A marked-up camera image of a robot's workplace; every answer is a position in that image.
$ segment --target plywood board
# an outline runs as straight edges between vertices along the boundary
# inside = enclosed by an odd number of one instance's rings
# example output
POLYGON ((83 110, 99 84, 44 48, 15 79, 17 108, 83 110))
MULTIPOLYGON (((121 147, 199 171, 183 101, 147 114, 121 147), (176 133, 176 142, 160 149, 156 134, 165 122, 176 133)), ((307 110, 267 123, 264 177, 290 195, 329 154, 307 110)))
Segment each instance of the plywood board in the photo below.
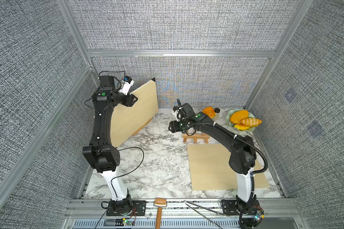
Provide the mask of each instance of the plywood board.
MULTIPOLYGON (((231 153, 222 144, 188 145, 192 190, 237 189, 236 172, 229 167, 231 153)), ((254 170, 261 165, 256 159, 254 170)), ((255 188, 268 188, 263 173, 254 176, 255 188)))
POLYGON ((149 80, 131 94, 138 97, 138 101, 132 107, 118 104, 112 113, 111 143, 114 147, 122 144, 158 112, 156 82, 149 80))

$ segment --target gray textured wall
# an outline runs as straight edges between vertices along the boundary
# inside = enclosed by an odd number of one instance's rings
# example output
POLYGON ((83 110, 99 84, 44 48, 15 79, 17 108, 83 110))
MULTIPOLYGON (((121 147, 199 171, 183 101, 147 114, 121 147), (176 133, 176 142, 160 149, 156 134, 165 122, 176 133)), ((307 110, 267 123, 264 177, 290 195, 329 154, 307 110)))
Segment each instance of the gray textured wall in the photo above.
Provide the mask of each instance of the gray textured wall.
POLYGON ((90 49, 274 50, 300 0, 69 0, 90 49))
POLYGON ((344 1, 314 1, 251 112, 311 227, 344 228, 344 1))
POLYGON ((55 0, 0 1, 0 182, 84 67, 55 0))
POLYGON ((244 106, 267 63, 265 57, 95 57, 93 60, 99 71, 125 70, 135 81, 131 89, 155 77, 159 106, 175 106, 179 98, 198 107, 244 106))
MULTIPOLYGON (((56 0, 0 1, 0 182, 85 67, 56 0)), ((90 77, 0 211, 0 228, 58 228, 88 163, 90 77)))
POLYGON ((83 102, 95 89, 89 76, 1 209, 0 229, 60 227, 89 166, 82 147, 92 135, 94 114, 83 102))

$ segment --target metal tongs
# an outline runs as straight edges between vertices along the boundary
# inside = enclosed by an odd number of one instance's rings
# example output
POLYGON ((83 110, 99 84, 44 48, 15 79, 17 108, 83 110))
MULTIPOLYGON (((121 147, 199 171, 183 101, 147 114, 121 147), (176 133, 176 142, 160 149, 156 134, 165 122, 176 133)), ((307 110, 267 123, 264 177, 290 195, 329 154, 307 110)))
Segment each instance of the metal tongs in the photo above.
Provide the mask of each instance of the metal tongs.
POLYGON ((192 204, 192 205, 195 205, 195 206, 200 207, 200 208, 203 208, 203 209, 205 209, 205 210, 214 212, 214 213, 216 213, 217 215, 226 215, 226 214, 220 213, 220 212, 218 212, 218 211, 214 211, 214 210, 209 209, 209 208, 206 208, 206 207, 202 207, 202 206, 197 205, 197 204, 195 204, 195 203, 192 203, 192 202, 190 202, 190 201, 185 201, 185 202, 186 202, 185 204, 186 204, 189 208, 191 208, 192 210, 194 210, 195 212, 197 212, 199 215, 201 215, 202 217, 204 217, 205 219, 207 219, 209 222, 213 223, 213 224, 214 224, 215 226, 217 226, 218 228, 222 229, 218 224, 216 224, 215 222, 213 222, 213 221, 211 221, 210 219, 208 219, 206 216, 204 216, 202 213, 198 212, 196 209, 193 209, 193 208, 192 208, 190 205, 188 205, 187 203, 192 204))

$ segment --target mounting plate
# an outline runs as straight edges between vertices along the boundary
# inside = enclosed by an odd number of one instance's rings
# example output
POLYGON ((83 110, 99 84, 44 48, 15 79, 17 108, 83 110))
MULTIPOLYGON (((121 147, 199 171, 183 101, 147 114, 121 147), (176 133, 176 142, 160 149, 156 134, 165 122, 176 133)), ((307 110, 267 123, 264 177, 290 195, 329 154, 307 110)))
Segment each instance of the mounting plate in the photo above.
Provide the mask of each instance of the mounting plate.
MULTIPOLYGON (((236 206, 236 200, 221 200, 220 205, 223 209, 223 213, 226 215, 239 215, 239 209, 236 206)), ((259 204, 257 200, 253 200, 253 206, 259 204)), ((252 208, 245 215, 256 215, 257 209, 252 208)))
MULTIPOLYGON (((131 202, 132 202, 132 206, 134 208, 136 208, 135 215, 136 216, 144 216, 147 201, 145 201, 145 200, 133 200, 131 202)), ((107 216, 126 216, 126 215, 123 215, 123 213, 124 212, 114 211, 113 209, 109 208, 109 209, 107 209, 106 215, 107 216)))

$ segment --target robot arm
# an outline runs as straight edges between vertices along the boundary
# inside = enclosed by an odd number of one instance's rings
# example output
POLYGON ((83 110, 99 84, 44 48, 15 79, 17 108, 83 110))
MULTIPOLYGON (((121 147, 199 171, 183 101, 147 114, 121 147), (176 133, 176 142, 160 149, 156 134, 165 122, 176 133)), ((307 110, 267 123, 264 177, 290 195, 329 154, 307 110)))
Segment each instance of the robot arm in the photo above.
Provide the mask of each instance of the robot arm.
POLYGON ((240 227, 256 227, 262 220, 262 209, 256 199, 254 191, 253 175, 255 173, 264 172, 267 168, 267 162, 264 155, 254 146, 250 136, 242 137, 236 135, 224 127, 220 126, 209 118, 206 114, 195 113, 191 106, 187 103, 181 105, 177 100, 178 107, 174 107, 177 121, 170 122, 169 130, 173 133, 181 131, 187 133, 188 129, 194 128, 194 131, 202 131, 211 136, 222 145, 224 145, 231 156, 229 158, 229 166, 237 173, 238 191, 236 203, 228 214, 239 215, 240 227), (263 169, 253 171, 256 159, 256 151, 263 158, 265 166, 263 169), (242 215, 247 213, 252 218, 242 219, 242 215))
POLYGON ((99 76, 101 86, 92 95, 95 119, 93 134, 89 146, 83 147, 83 155, 93 169, 105 178, 111 191, 113 210, 128 211, 131 209, 131 198, 116 168, 120 164, 120 153, 111 143, 111 117, 114 107, 122 104, 133 106, 138 98, 129 94, 133 80, 124 76, 124 87, 115 88, 113 76, 99 76))
POLYGON ((138 100, 124 89, 115 89, 113 76, 100 76, 101 86, 94 92, 92 102, 95 109, 93 135, 89 146, 83 147, 83 155, 97 172, 115 171, 120 164, 120 154, 111 144, 111 117, 117 104, 133 106, 138 100))

